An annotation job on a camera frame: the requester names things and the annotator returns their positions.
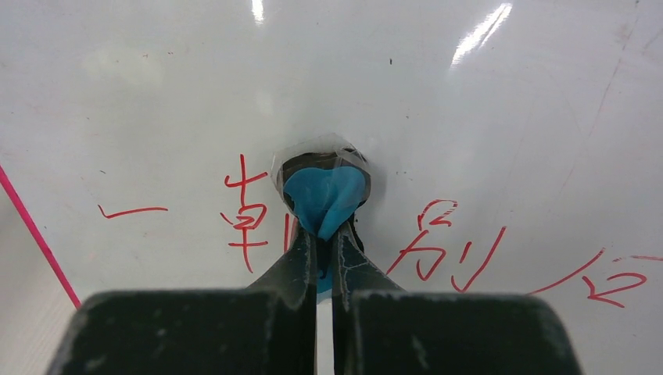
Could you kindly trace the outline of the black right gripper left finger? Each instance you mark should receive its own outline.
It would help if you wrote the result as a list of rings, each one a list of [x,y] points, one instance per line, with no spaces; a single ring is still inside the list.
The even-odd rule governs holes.
[[[74,314],[50,374],[313,374],[316,239],[242,289],[108,291]]]

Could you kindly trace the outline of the blue black whiteboard eraser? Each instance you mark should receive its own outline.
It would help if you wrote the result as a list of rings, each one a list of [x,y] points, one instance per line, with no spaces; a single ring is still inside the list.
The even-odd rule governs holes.
[[[315,240],[317,300],[332,295],[332,238],[368,200],[366,158],[337,134],[326,134],[274,153],[271,178],[297,219]]]

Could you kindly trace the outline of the pink framed whiteboard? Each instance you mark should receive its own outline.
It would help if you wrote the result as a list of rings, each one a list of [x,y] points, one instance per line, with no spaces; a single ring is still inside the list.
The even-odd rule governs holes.
[[[533,295],[584,373],[661,373],[661,2],[1,4],[1,180],[75,303],[249,284],[277,164],[343,146],[403,288]]]

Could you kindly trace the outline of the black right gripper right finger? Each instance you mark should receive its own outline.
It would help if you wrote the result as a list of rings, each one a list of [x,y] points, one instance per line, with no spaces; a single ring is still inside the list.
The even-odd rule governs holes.
[[[567,332],[524,295],[403,290],[363,253],[351,223],[331,239],[337,374],[579,374]]]

